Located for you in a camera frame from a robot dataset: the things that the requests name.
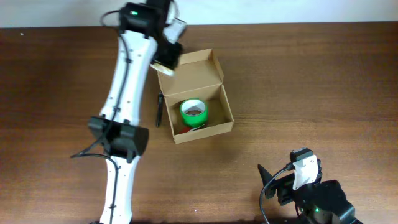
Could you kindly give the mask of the yellow sticky note pad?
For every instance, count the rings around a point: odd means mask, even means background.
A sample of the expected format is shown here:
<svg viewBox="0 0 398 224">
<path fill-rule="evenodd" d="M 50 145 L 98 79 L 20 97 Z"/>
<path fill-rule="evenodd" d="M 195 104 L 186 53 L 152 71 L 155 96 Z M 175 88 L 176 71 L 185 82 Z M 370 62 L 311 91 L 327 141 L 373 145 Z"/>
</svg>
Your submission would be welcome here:
<svg viewBox="0 0 398 224">
<path fill-rule="evenodd" d="M 174 70 L 172 70 L 171 68 L 168 68 L 168 67 L 166 67 L 164 65 L 161 65 L 158 62 L 154 62 L 150 66 L 154 70 L 156 70 L 156 71 L 158 71 L 158 72 L 160 72 L 160 73 L 162 73 L 164 75 L 167 75 L 167 76 L 170 76 L 170 77 L 172 77 L 174 75 Z"/>
</svg>

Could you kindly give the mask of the brown cardboard box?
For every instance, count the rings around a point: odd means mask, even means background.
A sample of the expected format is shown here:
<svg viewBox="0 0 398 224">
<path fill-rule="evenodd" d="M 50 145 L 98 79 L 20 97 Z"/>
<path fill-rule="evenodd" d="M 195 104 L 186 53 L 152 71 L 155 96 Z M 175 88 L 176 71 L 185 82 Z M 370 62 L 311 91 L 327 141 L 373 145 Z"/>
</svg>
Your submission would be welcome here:
<svg viewBox="0 0 398 224">
<path fill-rule="evenodd" d="M 234 118 L 223 85 L 224 73 L 213 49 L 181 55 L 172 77 L 160 72 L 157 75 L 176 144 L 232 130 Z M 180 105 L 190 98 L 207 104 L 208 121 L 205 128 L 179 134 L 187 126 L 182 121 Z"/>
</svg>

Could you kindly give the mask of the green tape roll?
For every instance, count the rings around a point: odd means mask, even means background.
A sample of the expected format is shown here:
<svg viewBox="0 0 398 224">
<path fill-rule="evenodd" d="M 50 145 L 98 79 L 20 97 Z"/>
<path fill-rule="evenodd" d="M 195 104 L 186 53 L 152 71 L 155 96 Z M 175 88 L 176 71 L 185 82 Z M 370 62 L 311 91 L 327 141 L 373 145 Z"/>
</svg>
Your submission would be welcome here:
<svg viewBox="0 0 398 224">
<path fill-rule="evenodd" d="M 207 104 L 199 98 L 190 98 L 180 105 L 180 114 L 185 125 L 197 128 L 208 121 Z"/>
</svg>

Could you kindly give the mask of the orange black stapler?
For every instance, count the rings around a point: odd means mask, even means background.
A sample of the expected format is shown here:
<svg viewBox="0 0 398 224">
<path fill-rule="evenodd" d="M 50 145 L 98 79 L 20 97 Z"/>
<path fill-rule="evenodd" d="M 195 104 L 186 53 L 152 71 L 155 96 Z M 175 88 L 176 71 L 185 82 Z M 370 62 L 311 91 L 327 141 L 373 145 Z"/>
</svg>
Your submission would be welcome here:
<svg viewBox="0 0 398 224">
<path fill-rule="evenodd" d="M 185 128 L 183 128 L 183 129 L 179 132 L 179 134 L 184 134 L 184 133 L 196 131 L 196 130 L 198 130 L 198 129 L 205 128 L 205 127 L 206 127 L 206 124 L 203 124 L 203 125 L 201 125 L 201 126 L 199 126 L 199 127 L 195 127 L 195 128 L 186 126 Z"/>
</svg>

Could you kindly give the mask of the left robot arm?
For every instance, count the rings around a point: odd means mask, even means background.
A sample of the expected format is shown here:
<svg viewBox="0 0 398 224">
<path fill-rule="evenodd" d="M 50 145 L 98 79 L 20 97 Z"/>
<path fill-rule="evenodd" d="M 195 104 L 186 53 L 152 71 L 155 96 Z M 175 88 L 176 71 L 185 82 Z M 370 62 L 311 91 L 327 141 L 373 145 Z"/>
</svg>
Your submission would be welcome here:
<svg viewBox="0 0 398 224">
<path fill-rule="evenodd" d="M 116 11 L 118 58 L 111 88 L 99 116 L 88 126 L 95 142 L 77 157 L 99 157 L 106 161 L 107 181 L 104 209 L 99 223 L 130 223 L 132 189 L 139 159 L 149 140 L 149 130 L 139 125 L 146 76 L 150 68 L 173 75 L 182 53 L 178 42 L 186 22 L 168 20 L 175 1 L 128 2 Z"/>
</svg>

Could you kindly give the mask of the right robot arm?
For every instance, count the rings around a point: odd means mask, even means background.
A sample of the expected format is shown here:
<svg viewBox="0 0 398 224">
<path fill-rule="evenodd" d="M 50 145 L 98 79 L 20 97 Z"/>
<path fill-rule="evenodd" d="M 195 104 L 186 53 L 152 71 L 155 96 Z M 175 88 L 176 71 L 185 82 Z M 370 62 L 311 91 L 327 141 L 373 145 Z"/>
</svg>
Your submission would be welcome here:
<svg viewBox="0 0 398 224">
<path fill-rule="evenodd" d="M 292 151 L 290 162 L 274 175 L 260 164 L 257 166 L 263 188 L 259 208 L 265 223 L 269 223 L 264 200 L 278 198 L 281 206 L 293 202 L 295 223 L 359 224 L 355 207 L 347 200 L 337 180 L 322 181 L 321 160 L 307 148 Z"/>
</svg>

